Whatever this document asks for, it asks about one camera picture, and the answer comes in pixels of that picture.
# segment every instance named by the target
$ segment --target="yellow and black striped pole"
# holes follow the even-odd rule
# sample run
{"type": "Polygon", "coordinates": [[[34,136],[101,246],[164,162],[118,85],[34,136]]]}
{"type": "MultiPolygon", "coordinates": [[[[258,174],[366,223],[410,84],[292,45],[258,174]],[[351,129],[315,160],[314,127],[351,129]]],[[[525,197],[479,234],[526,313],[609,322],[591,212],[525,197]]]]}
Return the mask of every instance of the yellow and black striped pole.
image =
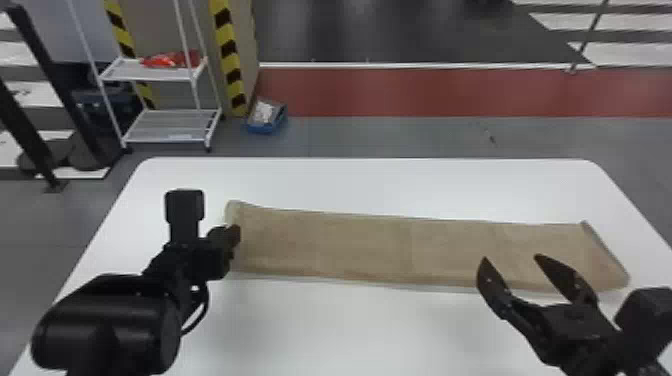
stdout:
{"type": "Polygon", "coordinates": [[[221,55],[220,65],[226,77],[226,92],[233,115],[245,116],[248,103],[229,0],[210,0],[210,13],[215,20],[215,41],[221,55]]]}
{"type": "MultiPolygon", "coordinates": [[[[112,24],[114,37],[117,39],[117,43],[119,43],[121,53],[126,57],[136,58],[137,55],[135,53],[133,37],[131,37],[131,33],[128,31],[126,23],[124,22],[124,16],[119,2],[117,0],[103,0],[103,2],[107,18],[112,24]]],[[[144,81],[137,81],[136,86],[147,108],[152,110],[155,109],[156,104],[154,102],[154,95],[152,94],[152,89],[149,88],[149,85],[144,81]]]]}

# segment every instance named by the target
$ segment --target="cloth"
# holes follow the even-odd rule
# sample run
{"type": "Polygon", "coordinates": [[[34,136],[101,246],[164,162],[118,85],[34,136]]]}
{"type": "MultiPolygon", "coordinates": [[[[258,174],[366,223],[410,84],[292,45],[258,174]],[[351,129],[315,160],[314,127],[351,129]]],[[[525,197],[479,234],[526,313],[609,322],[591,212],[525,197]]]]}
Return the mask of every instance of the cloth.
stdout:
{"type": "Polygon", "coordinates": [[[554,291],[533,257],[574,269],[596,291],[629,276],[592,227],[339,214],[264,208],[230,201],[240,225],[233,270],[389,283],[475,286],[487,256],[512,288],[554,291]]]}

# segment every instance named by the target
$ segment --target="red floor stripe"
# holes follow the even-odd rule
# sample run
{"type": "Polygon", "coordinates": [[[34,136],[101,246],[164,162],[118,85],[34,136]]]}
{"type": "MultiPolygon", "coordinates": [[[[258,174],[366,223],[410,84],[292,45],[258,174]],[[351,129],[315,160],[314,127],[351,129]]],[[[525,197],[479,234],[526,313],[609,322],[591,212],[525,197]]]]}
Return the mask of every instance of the red floor stripe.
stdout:
{"type": "Polygon", "coordinates": [[[294,116],[672,116],[672,70],[265,69],[294,116]]]}

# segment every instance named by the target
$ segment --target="wire shelf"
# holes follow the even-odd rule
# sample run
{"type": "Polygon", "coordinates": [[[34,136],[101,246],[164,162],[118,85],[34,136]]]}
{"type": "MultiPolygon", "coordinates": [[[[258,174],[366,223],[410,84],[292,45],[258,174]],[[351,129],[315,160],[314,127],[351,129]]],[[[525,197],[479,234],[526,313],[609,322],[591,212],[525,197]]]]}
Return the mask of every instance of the wire shelf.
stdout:
{"type": "Polygon", "coordinates": [[[217,127],[222,111],[145,110],[124,135],[126,142],[205,142],[217,127]]]}
{"type": "Polygon", "coordinates": [[[198,66],[193,67],[191,76],[187,68],[147,68],[139,59],[118,57],[110,64],[100,79],[103,81],[196,81],[208,65],[207,56],[201,59],[198,66]]]}

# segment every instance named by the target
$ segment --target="white table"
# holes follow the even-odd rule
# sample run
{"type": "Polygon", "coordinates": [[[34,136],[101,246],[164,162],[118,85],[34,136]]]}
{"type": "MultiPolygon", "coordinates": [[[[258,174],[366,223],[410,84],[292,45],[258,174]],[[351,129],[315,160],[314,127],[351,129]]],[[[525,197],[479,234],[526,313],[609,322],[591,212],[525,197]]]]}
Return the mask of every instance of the white table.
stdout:
{"type": "MultiPolygon", "coordinates": [[[[203,233],[222,223],[230,199],[446,219],[586,219],[633,287],[672,285],[668,245],[587,161],[158,158],[138,167],[60,296],[100,273],[142,270],[167,240],[163,195],[174,188],[205,192],[203,233]]],[[[233,273],[210,286],[209,315],[185,338],[168,375],[561,374],[542,365],[475,290],[233,273]]],[[[626,293],[602,295],[603,310],[613,315],[626,293]]],[[[536,301],[560,299],[547,298],[536,301]]],[[[672,351],[661,362],[672,370],[672,351]]],[[[24,352],[12,375],[46,373],[24,352]]]]}

